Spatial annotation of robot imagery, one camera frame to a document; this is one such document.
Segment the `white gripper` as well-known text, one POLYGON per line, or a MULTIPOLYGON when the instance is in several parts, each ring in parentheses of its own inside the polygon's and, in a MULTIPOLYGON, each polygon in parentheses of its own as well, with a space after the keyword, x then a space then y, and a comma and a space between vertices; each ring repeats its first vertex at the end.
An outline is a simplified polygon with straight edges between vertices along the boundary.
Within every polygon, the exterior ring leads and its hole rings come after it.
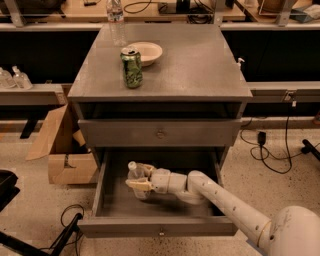
POLYGON ((145 177, 151 176, 151 183, 147 180, 127 179, 125 183, 128 187, 140 191, 151 191, 153 189, 156 193, 160 194, 166 194, 168 192, 169 179, 171 174, 169 170, 162 168, 156 169, 155 166, 144 163, 139 163, 138 167, 142 170, 145 177))

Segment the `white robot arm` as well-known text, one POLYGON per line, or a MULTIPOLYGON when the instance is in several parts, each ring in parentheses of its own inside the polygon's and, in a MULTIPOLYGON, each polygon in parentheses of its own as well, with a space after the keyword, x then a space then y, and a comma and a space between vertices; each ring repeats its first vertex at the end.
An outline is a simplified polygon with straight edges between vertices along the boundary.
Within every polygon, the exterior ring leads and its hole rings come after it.
POLYGON ((135 161, 126 185, 139 199, 154 191, 192 205, 209 200, 268 256, 320 256, 320 217, 307 208, 288 206, 268 218, 200 171, 185 175, 135 161))

